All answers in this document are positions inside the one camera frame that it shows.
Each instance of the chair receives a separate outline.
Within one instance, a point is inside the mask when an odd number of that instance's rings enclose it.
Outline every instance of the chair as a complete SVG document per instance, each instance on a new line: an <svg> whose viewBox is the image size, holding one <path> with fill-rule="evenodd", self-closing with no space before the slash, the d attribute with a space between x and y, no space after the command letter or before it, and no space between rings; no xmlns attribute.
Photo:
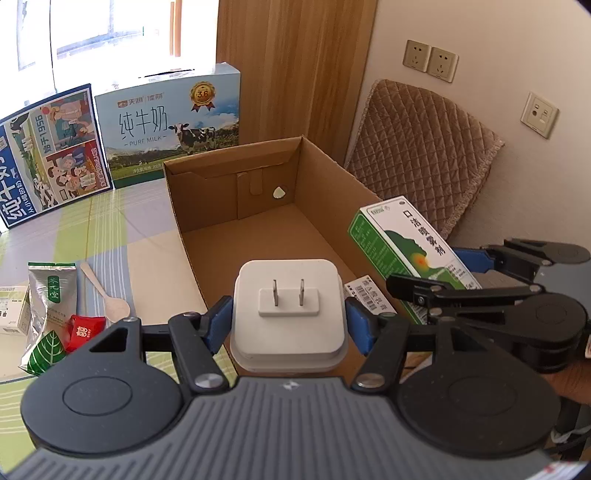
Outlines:
<svg viewBox="0 0 591 480"><path fill-rule="evenodd" d="M344 167L381 199L404 195L447 238L503 144L451 100L378 80Z"/></svg>

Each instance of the red candy wrapper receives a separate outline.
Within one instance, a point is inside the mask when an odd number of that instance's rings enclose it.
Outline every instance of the red candy wrapper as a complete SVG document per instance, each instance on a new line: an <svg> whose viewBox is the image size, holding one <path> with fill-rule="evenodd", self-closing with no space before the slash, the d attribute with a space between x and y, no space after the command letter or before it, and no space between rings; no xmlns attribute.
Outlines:
<svg viewBox="0 0 591 480"><path fill-rule="evenodd" d="M88 340L105 330L105 323L105 317L81 317L80 315L72 315L68 326L70 342L66 345L66 352L72 353Z"/></svg>

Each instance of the silver snack bag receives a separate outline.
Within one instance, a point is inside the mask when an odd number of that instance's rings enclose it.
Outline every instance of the silver snack bag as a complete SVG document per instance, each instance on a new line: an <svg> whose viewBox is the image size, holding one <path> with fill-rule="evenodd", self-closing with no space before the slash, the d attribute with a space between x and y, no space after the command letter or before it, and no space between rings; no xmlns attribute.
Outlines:
<svg viewBox="0 0 591 480"><path fill-rule="evenodd" d="M41 375L66 356L76 314L76 264L29 263L31 325L20 368Z"/></svg>

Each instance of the wooden door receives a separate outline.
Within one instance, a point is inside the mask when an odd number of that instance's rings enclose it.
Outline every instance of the wooden door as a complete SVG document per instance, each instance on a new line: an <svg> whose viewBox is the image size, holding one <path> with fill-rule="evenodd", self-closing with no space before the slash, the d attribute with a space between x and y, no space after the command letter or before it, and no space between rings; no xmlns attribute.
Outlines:
<svg viewBox="0 0 591 480"><path fill-rule="evenodd" d="M377 0L220 0L217 61L241 71L240 143L306 135L342 164Z"/></svg>

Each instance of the wooden spoon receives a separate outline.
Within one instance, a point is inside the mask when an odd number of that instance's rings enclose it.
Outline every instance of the wooden spoon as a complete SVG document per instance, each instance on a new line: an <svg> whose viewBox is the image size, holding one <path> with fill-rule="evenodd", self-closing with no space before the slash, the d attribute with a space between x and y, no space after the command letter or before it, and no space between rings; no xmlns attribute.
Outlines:
<svg viewBox="0 0 591 480"><path fill-rule="evenodd" d="M105 299L105 317L107 317L111 323L118 322L119 320L129 316L131 312L129 303L127 303L124 299L109 297L88 263L80 262L80 269Z"/></svg>

